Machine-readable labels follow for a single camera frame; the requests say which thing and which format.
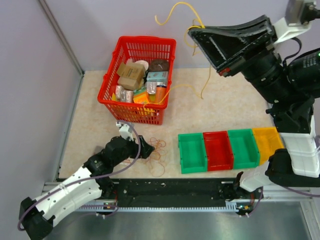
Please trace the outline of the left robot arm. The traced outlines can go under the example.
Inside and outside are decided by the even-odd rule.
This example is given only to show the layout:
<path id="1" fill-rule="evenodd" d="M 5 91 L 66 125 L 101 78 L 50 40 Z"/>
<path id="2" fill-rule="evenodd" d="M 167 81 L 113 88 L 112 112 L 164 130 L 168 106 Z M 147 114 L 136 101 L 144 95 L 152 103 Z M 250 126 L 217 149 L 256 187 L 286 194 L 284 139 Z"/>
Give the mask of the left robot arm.
<path id="1" fill-rule="evenodd" d="M 115 174 L 114 167 L 129 158 L 147 159 L 154 150 L 141 135 L 137 139 L 113 137 L 100 152 L 49 192 L 35 199 L 25 198 L 20 203 L 18 230 L 25 231 L 32 240 L 44 239 L 78 208 L 113 194 L 110 177 Z"/>

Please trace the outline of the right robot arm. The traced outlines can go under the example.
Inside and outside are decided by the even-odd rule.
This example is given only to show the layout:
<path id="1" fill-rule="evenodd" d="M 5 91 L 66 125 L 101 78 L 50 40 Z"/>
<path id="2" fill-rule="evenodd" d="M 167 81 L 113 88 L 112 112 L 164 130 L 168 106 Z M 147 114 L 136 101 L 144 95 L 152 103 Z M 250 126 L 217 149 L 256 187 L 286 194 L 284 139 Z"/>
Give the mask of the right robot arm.
<path id="1" fill-rule="evenodd" d="M 236 176 L 234 194 L 245 198 L 271 184 L 319 187 L 314 102 L 320 96 L 320 51 L 295 53 L 287 64 L 275 51 L 280 38 L 265 15 L 234 26 L 192 26 L 187 33 L 220 76 L 242 74 L 271 104 L 266 113 L 284 141 L 266 163 Z"/>

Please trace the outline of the left green plastic bin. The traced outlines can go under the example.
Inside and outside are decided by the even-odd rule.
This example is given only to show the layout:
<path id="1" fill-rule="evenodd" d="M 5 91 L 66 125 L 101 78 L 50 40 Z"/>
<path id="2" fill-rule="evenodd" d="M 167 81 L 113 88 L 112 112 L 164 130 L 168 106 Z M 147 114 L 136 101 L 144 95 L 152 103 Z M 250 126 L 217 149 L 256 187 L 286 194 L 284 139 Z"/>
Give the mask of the left green plastic bin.
<path id="1" fill-rule="evenodd" d="M 178 148 L 182 174 L 207 172 L 208 158 L 202 133 L 179 134 Z"/>

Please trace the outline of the green plastic bin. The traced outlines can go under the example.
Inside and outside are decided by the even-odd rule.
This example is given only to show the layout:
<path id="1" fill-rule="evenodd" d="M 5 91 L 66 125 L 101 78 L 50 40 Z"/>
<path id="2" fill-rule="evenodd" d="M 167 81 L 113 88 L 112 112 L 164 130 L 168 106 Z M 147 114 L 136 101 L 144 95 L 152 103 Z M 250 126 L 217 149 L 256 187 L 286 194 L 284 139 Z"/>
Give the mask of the green plastic bin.
<path id="1" fill-rule="evenodd" d="M 208 158 L 202 133 L 179 134 L 178 148 L 182 174 L 207 172 Z"/>
<path id="2" fill-rule="evenodd" d="M 255 168 L 260 163 L 260 152 L 251 128 L 227 131 L 233 153 L 233 169 Z"/>

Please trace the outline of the orange yellow sticky notes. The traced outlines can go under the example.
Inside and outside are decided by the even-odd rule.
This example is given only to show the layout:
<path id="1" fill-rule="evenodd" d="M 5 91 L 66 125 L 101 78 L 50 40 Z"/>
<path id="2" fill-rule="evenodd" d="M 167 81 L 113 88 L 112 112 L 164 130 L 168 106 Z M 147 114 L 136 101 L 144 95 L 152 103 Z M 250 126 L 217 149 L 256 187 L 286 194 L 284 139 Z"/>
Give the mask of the orange yellow sticky notes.
<path id="1" fill-rule="evenodd" d="M 149 104 L 150 100 L 149 100 L 149 94 L 146 90 L 137 92 L 133 95 L 133 102 L 135 104 Z"/>

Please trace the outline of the pink wrapped snack pack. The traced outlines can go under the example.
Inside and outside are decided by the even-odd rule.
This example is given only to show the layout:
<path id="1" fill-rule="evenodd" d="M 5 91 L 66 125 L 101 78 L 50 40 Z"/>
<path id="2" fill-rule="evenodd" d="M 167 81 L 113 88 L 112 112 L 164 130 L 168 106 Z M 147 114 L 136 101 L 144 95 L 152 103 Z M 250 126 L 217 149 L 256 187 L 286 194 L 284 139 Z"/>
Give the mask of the pink wrapped snack pack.
<path id="1" fill-rule="evenodd" d="M 121 85 L 115 87 L 115 98 L 117 101 L 123 103 L 132 103 L 134 92 L 132 90 L 126 90 Z"/>

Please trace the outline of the orange bottle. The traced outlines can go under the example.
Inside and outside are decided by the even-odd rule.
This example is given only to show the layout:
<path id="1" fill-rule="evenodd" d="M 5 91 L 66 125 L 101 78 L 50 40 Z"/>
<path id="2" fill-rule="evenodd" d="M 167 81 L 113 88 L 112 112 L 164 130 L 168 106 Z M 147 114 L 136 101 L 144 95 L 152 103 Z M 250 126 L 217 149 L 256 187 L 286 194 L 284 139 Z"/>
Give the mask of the orange bottle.
<path id="1" fill-rule="evenodd" d="M 155 93 L 155 103 L 157 105 L 162 104 L 166 97 L 167 93 L 167 86 L 166 85 L 157 85 L 156 86 L 156 93 Z"/>

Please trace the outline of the silver foil snack pack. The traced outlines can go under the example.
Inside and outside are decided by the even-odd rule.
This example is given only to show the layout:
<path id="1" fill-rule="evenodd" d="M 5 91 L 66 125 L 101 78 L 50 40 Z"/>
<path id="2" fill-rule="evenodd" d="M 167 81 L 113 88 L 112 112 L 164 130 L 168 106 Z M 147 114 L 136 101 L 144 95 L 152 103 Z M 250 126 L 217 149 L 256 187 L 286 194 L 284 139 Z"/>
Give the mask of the silver foil snack pack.
<path id="1" fill-rule="evenodd" d="M 167 86 L 165 82 L 155 82 L 155 81 L 147 81 L 145 84 L 146 91 L 150 95 L 155 95 L 157 92 L 158 86 Z"/>

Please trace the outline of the red plastic shopping basket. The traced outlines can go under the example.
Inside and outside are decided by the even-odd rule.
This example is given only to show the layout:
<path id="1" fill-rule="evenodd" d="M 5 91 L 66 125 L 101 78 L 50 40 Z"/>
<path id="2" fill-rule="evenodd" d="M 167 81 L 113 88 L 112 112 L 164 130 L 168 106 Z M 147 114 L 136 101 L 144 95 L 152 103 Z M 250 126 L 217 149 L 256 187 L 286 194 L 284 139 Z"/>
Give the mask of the red plastic shopping basket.
<path id="1" fill-rule="evenodd" d="M 128 59 L 144 60 L 150 63 L 155 59 L 163 59 L 169 63 L 166 90 L 172 85 L 172 73 L 177 42 L 173 38 L 157 36 L 121 36 L 112 53 L 111 61 L 97 95 L 97 101 L 104 105 L 117 119 L 133 123 L 161 125 L 168 106 L 169 96 L 161 104 L 127 103 L 112 100 L 116 91 L 119 75 L 116 73 L 121 63 Z"/>

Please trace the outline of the small brown cardboard box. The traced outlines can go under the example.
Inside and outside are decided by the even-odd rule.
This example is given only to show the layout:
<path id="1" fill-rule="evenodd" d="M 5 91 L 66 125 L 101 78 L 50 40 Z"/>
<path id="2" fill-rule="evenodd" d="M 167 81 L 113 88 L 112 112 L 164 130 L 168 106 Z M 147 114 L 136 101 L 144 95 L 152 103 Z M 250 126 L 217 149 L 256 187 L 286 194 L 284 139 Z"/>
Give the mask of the small brown cardboard box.
<path id="1" fill-rule="evenodd" d="M 134 91 L 139 88 L 140 82 L 141 82 L 141 80 L 120 77 L 117 81 L 117 84 L 122 86 L 126 90 Z"/>

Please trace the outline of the red plastic bin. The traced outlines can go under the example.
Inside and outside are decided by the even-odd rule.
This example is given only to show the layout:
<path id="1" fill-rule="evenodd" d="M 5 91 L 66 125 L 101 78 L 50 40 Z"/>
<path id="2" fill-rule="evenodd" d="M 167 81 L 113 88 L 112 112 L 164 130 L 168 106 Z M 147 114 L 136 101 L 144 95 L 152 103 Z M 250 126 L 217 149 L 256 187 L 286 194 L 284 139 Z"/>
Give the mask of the red plastic bin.
<path id="1" fill-rule="evenodd" d="M 204 132 L 207 171 L 226 171 L 234 167 L 234 155 L 227 131 Z"/>

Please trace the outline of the teal snack box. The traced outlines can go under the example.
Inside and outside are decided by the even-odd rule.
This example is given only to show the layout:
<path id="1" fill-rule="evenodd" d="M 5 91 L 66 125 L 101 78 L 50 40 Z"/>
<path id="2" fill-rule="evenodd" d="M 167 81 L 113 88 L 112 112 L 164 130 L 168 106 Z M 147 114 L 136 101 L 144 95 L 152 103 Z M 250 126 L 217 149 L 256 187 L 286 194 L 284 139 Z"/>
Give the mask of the teal snack box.
<path id="1" fill-rule="evenodd" d="M 168 81 L 168 71 L 150 71 L 147 75 L 146 80 L 148 82 L 167 82 Z"/>

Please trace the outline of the white round plate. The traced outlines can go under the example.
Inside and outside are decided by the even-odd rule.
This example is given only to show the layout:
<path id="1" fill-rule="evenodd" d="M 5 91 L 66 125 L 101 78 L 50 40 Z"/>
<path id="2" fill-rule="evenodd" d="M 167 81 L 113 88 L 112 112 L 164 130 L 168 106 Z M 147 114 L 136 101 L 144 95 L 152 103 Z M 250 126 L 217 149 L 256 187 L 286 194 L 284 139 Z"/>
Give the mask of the white round plate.
<path id="1" fill-rule="evenodd" d="M 129 58 L 127 61 L 126 61 L 126 64 L 129 65 L 129 64 L 140 64 L 140 65 L 143 65 L 144 66 L 144 69 L 147 71 L 149 69 L 149 63 L 145 60 L 137 60 L 137 61 L 133 61 L 132 58 Z"/>

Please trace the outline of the right green plastic bin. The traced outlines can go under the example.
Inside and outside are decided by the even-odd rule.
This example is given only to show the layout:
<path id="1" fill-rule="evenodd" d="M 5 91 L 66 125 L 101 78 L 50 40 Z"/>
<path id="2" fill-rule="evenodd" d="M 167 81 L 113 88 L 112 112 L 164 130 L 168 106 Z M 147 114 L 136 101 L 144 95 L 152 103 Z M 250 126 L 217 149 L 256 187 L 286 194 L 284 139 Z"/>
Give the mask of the right green plastic bin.
<path id="1" fill-rule="evenodd" d="M 233 153 L 233 169 L 255 168 L 260 163 L 260 152 L 251 128 L 227 131 Z"/>

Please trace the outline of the yellow plastic bin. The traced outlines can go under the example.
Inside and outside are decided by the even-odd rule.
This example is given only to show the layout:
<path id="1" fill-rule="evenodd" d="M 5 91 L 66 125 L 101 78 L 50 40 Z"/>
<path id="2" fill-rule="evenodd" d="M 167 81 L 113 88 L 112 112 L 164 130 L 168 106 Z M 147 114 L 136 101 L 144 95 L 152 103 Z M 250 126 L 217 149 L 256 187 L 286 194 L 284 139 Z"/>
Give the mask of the yellow plastic bin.
<path id="1" fill-rule="evenodd" d="M 285 148 L 275 127 L 253 128 L 252 132 L 260 153 L 260 166 L 267 162 L 276 150 Z"/>

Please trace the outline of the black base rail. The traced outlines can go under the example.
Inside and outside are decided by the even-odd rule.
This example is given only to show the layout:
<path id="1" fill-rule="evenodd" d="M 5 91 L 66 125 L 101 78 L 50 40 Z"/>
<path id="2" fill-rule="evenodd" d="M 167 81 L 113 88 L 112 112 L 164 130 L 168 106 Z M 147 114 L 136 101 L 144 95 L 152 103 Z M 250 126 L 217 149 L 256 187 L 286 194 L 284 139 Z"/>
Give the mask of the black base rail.
<path id="1" fill-rule="evenodd" d="M 123 208 L 224 207 L 225 201 L 253 197 L 232 178 L 122 178 L 114 180 L 111 193 Z"/>

